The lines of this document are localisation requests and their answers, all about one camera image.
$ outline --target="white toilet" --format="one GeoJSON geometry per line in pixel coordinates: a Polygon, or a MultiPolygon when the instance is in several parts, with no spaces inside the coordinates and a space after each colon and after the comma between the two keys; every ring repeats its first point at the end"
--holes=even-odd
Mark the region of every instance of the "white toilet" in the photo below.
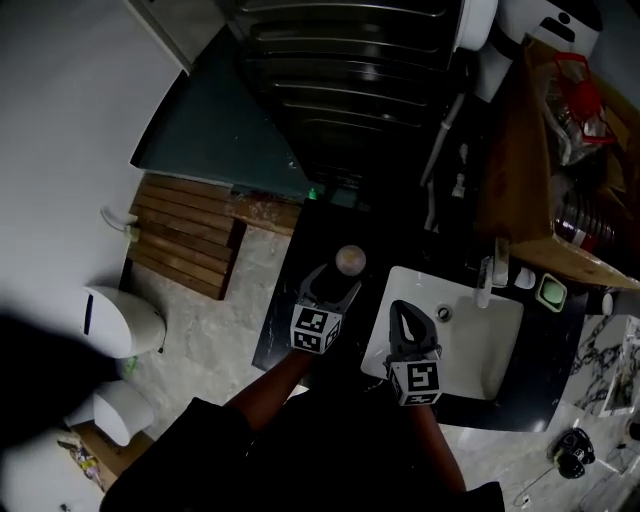
{"type": "Polygon", "coordinates": [[[151,304],[106,286],[85,290],[85,339],[98,352],[123,359],[162,347],[167,329],[151,304]]]}
{"type": "Polygon", "coordinates": [[[105,434],[120,446],[153,423],[151,405],[123,380],[100,386],[87,401],[65,419],[68,426],[94,420],[105,434]]]}

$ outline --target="green soap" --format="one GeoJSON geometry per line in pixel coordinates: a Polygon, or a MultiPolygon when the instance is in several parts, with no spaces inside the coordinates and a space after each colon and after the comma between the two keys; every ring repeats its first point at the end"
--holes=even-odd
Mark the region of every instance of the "green soap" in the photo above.
{"type": "Polygon", "coordinates": [[[547,281],[542,287],[542,298],[551,304],[560,304],[564,299],[564,290],[558,283],[547,281]]]}

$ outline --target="sink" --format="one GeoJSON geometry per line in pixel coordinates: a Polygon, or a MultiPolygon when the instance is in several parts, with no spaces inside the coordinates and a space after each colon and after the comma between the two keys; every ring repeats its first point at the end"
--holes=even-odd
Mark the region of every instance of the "sink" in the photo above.
{"type": "Polygon", "coordinates": [[[362,360],[361,370],[386,379],[384,361],[389,355],[389,309],[404,300],[433,319],[442,346],[439,367],[443,393],[493,400],[500,390],[518,337],[523,306],[491,295],[489,306],[473,303],[473,288],[404,267],[389,273],[378,316],[362,360]],[[443,306],[448,321],[437,319],[443,306]]]}

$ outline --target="black countertop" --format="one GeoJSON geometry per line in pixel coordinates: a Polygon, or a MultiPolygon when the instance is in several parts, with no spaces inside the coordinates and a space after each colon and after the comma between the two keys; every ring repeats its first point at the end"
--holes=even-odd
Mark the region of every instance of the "black countertop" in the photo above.
{"type": "MultiPolygon", "coordinates": [[[[302,280],[330,261],[340,247],[360,246],[367,255],[363,285],[347,312],[338,342],[321,358],[305,384],[375,385],[360,363],[378,313],[389,271],[399,265],[474,287],[477,272],[465,266],[465,250],[401,218],[380,217],[318,201],[307,201],[291,239],[260,334],[253,364],[268,370],[290,349],[289,326],[302,280]]],[[[561,313],[538,303],[533,290],[508,287],[493,293],[524,305],[518,338],[498,396],[493,401],[444,394],[440,423],[490,430],[542,432],[564,391],[575,357],[587,294],[572,290],[561,313]]]]}

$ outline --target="tiled floor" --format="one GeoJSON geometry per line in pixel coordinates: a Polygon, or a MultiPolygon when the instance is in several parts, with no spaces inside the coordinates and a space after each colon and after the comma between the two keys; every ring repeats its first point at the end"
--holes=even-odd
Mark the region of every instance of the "tiled floor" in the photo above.
{"type": "MultiPolygon", "coordinates": [[[[227,296],[214,302],[143,267],[134,266],[134,293],[154,304],[167,321],[164,353],[139,357],[127,377],[156,412],[148,429],[161,435],[194,397],[226,402],[262,372],[251,358],[289,239],[249,228],[233,271],[227,296]]],[[[531,511],[613,511],[640,480],[640,458],[618,451],[627,417],[595,418],[561,402],[544,433],[513,433],[443,425],[468,487],[491,480],[502,485],[507,510],[520,510],[518,496],[552,466],[547,448],[576,420],[592,439],[598,460],[577,480],[554,469],[526,491],[531,511]],[[628,466],[624,475],[615,470],[628,466]]],[[[629,445],[640,453],[640,443],[629,445]]]]}

